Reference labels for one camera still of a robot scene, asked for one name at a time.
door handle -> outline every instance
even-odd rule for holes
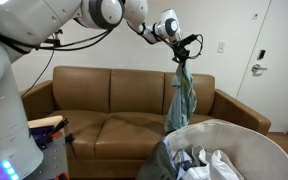
[[[263,68],[261,67],[261,65],[259,64],[255,64],[253,67],[252,67],[252,72],[257,72],[258,70],[267,70],[267,68]]]

white cloth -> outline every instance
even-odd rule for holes
[[[192,156],[196,167],[191,167],[186,172],[180,169],[178,180],[244,180],[229,157],[220,150],[207,153],[202,145],[197,145],[192,148]]]

sofa armrest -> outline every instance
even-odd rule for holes
[[[219,89],[214,96],[212,117],[267,134],[271,126],[269,119]]]
[[[45,118],[54,112],[52,80],[34,86],[22,97],[22,102],[28,120]]]

black cable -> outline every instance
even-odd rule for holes
[[[176,52],[177,54],[179,54],[180,56],[185,57],[185,58],[188,58],[188,59],[196,59],[198,56],[201,55],[201,52],[202,52],[202,49],[203,49],[203,36],[202,36],[201,34],[197,34],[196,36],[197,36],[197,37],[196,37],[196,41],[198,41],[198,42],[200,43],[200,45],[201,45],[200,50],[199,50],[199,52],[198,52],[195,56],[187,56],[187,55],[179,52],[178,50],[176,50],[176,48],[175,48],[172,44],[170,44],[170,43],[169,43],[168,41],[166,41],[164,38],[162,38],[161,36],[159,36],[159,35],[156,34],[156,37],[158,37],[161,41],[163,41],[166,45],[168,45],[173,51],[175,51],[175,52]]]
[[[82,47],[78,47],[78,48],[72,48],[72,49],[58,49],[58,48],[54,48],[54,49],[47,49],[47,50],[55,50],[55,51],[77,51],[77,50],[81,50],[81,49],[85,49],[85,48],[89,48],[91,46],[94,46],[95,44],[99,43],[100,41],[102,41],[107,35],[109,35],[112,31],[109,30],[107,31],[104,36],[102,36],[100,39],[98,39],[97,41],[95,41],[92,44],[89,44],[87,46],[82,46]]]
[[[88,47],[91,47],[91,46],[97,44],[98,42],[100,42],[105,36],[107,36],[111,32],[112,32],[112,30],[107,30],[107,31],[105,31],[105,32],[103,32],[103,33],[101,33],[99,35],[94,36],[94,37],[91,37],[91,38],[88,38],[88,39],[84,39],[84,40],[81,40],[81,41],[77,41],[77,42],[73,42],[73,43],[70,43],[70,44],[61,45],[59,47],[40,47],[40,46],[36,46],[36,45],[26,44],[26,43],[20,42],[18,40],[15,40],[15,39],[12,39],[12,38],[9,38],[9,37],[3,37],[3,38],[5,38],[6,40],[8,40],[9,42],[11,42],[13,44],[16,44],[16,45],[19,45],[19,46],[28,47],[28,48],[43,49],[43,50],[55,50],[55,51],[75,51],[75,50],[85,49],[85,48],[88,48]],[[82,47],[73,48],[73,49],[59,49],[61,47],[68,47],[68,46],[84,43],[84,42],[93,40],[95,38],[98,38],[100,36],[102,36],[102,37],[98,41],[96,41],[95,43],[92,43],[90,45],[87,45],[87,46],[82,46]]]
[[[53,55],[54,55],[54,50],[52,51],[52,55],[50,57],[50,60],[48,61],[47,65],[45,66],[44,70],[42,71],[42,73],[38,76],[38,78],[36,79],[36,81],[33,83],[33,85],[24,93],[21,95],[21,97],[25,96],[31,89],[33,89],[33,87],[35,86],[35,84],[37,83],[37,81],[41,78],[41,76],[44,74],[44,72],[46,71],[46,69],[48,68],[48,66],[50,65],[52,59],[53,59]]]

light switch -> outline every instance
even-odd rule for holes
[[[218,44],[217,52],[218,52],[218,53],[224,53],[224,48],[225,48],[225,42],[220,42],[220,43]]]

